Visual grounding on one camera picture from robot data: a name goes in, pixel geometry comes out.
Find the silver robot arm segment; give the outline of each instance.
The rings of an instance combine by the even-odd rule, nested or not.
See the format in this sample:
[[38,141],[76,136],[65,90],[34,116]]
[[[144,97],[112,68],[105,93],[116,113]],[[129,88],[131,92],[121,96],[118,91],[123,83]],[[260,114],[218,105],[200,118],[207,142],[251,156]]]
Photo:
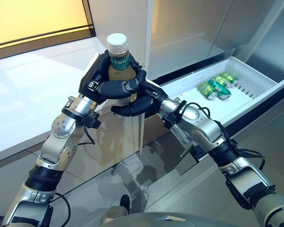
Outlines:
[[40,226],[46,215],[51,216],[48,205],[55,193],[63,172],[76,153],[78,142],[84,134],[82,119],[93,116],[97,103],[79,95],[69,97],[64,109],[52,123],[48,139],[41,148],[34,168],[22,183],[4,220],[3,225],[25,222]]
[[275,186],[250,159],[242,157],[226,139],[217,122],[179,98],[166,98],[159,115],[165,122],[173,122],[182,144],[195,141],[214,159],[226,177],[226,185],[244,209],[253,209],[262,227],[282,227],[284,224],[284,196],[275,193]]

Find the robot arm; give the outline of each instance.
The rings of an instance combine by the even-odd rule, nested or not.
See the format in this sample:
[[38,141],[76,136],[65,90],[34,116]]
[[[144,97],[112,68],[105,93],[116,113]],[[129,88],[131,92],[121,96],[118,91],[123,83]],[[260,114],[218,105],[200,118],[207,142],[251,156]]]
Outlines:
[[49,203],[63,172],[76,153],[78,142],[87,128],[97,129],[101,122],[95,112],[97,105],[108,98],[124,98],[135,93],[145,71],[130,55],[136,77],[129,81],[109,81],[108,52],[98,56],[82,78],[77,98],[69,97],[62,113],[52,123],[49,137],[41,148],[34,168],[22,183],[2,224],[27,223],[35,227],[49,226],[53,208]]
[[161,88],[147,81],[142,86],[145,91],[142,98],[129,106],[112,107],[112,111],[134,116],[143,107],[144,111],[158,113],[164,126],[174,130],[184,144],[195,141],[208,152],[226,177],[233,197],[242,208],[253,209],[260,226],[284,227],[284,196],[275,193],[275,186],[248,159],[250,156],[233,145],[219,122],[212,120],[198,104],[190,103],[198,106],[195,108],[179,98],[172,100]]

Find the drink can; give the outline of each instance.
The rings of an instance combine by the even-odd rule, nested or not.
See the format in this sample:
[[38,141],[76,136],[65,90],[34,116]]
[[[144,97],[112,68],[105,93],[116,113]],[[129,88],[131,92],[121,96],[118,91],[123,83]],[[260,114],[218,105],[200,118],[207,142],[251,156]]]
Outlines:
[[225,100],[231,96],[231,92],[214,79],[210,79],[208,83],[218,92],[220,99]]
[[203,82],[198,86],[200,93],[207,99],[213,100],[218,96],[218,92],[208,83]]
[[219,84],[223,85],[223,87],[225,87],[225,88],[232,87],[231,83],[227,79],[225,79],[224,77],[222,77],[220,75],[215,76],[214,80],[217,81]]
[[238,81],[237,78],[235,78],[233,75],[231,75],[231,74],[228,73],[228,72],[224,72],[224,73],[220,74],[220,76],[223,77],[224,79],[226,79],[227,81],[229,81],[229,82],[231,83],[231,86],[232,86],[232,87],[233,87],[233,86],[237,83],[237,81]]

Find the bottle label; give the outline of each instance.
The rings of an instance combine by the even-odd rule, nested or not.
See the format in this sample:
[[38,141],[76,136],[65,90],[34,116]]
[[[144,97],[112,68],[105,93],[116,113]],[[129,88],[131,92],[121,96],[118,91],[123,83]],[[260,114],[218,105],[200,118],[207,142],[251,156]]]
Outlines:
[[113,56],[110,56],[110,60],[112,62],[112,66],[116,70],[125,70],[129,66],[129,54],[122,58],[116,58]]

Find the white drawer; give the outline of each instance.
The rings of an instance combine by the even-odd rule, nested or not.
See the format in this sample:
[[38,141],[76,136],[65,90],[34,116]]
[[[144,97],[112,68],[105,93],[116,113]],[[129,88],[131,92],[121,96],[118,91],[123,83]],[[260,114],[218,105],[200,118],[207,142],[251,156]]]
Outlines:
[[[197,86],[224,71],[238,78],[237,85],[230,88],[231,96],[224,101],[218,98],[205,99],[196,89]],[[211,117],[223,125],[232,123],[282,87],[284,80],[276,83],[234,57],[162,85],[170,98],[179,97],[181,100],[208,107]]]

